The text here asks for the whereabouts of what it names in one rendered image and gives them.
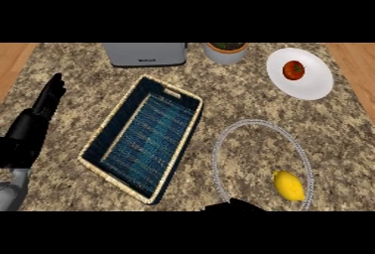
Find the red tomato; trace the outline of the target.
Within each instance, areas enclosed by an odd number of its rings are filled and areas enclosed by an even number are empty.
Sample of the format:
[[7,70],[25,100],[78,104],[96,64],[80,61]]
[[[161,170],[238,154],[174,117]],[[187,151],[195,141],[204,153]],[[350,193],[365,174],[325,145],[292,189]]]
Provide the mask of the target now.
[[304,66],[298,61],[289,61],[282,67],[283,77],[289,80],[298,80],[304,76]]

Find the clear round placemat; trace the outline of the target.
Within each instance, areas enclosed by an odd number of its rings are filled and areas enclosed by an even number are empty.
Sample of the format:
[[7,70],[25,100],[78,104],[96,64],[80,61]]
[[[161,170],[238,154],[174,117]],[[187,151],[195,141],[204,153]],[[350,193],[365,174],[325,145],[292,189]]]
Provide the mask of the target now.
[[251,190],[261,187],[260,193],[267,197],[278,194],[273,187],[273,171],[280,170],[283,163],[272,163],[270,159],[294,159],[291,163],[300,166],[289,169],[297,175],[304,191],[304,200],[292,202],[286,208],[309,211],[313,202],[313,170],[306,152],[291,134],[275,123],[261,119],[236,121],[218,135],[211,155],[211,170],[220,202],[230,202],[238,197],[249,201],[254,195],[235,187],[230,180],[244,180]]

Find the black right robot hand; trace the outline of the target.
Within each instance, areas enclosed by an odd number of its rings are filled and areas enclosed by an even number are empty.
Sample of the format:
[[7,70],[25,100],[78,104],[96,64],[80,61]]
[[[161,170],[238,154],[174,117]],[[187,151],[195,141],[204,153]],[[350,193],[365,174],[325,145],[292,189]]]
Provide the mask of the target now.
[[245,212],[249,212],[249,211],[263,212],[264,211],[255,205],[252,205],[247,201],[236,199],[236,198],[230,198],[229,201],[224,201],[221,203],[207,205],[204,210],[205,211],[245,211]]

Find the yellow lemon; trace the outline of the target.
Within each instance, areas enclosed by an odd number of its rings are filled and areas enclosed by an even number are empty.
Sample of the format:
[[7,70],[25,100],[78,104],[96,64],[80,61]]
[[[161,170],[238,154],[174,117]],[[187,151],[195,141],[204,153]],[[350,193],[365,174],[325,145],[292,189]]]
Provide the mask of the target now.
[[288,171],[275,171],[273,182],[280,196],[289,201],[304,200],[304,190],[298,177]]

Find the grey toaster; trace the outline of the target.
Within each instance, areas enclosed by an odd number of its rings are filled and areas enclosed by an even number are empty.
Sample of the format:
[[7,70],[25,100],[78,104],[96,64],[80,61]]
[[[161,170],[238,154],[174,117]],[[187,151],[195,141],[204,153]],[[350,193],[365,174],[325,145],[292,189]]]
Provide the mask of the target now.
[[176,66],[186,63],[186,43],[103,43],[115,67]]

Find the blue wicker basket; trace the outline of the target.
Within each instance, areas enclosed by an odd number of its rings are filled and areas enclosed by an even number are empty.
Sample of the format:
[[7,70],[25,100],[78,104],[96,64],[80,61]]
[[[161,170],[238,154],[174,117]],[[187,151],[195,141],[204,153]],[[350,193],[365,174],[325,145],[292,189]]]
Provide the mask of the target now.
[[202,109],[198,95],[143,75],[80,152],[86,168],[148,205],[164,195]]

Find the white plate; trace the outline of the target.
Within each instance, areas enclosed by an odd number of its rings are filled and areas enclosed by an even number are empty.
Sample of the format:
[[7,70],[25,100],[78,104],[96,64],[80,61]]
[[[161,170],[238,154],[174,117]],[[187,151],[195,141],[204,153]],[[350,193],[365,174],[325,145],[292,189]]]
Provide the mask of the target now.
[[328,65],[306,50],[276,50],[267,59],[267,74],[275,86],[294,98],[316,100],[332,90],[334,78]]

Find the white plant pot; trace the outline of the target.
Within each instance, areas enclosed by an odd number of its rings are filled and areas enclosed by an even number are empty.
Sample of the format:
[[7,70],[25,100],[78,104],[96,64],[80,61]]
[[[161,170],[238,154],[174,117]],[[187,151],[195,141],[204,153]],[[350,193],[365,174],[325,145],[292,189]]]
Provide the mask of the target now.
[[238,63],[247,54],[248,43],[244,43],[238,49],[223,50],[217,48],[211,43],[202,44],[204,53],[208,59],[217,64],[235,64]]

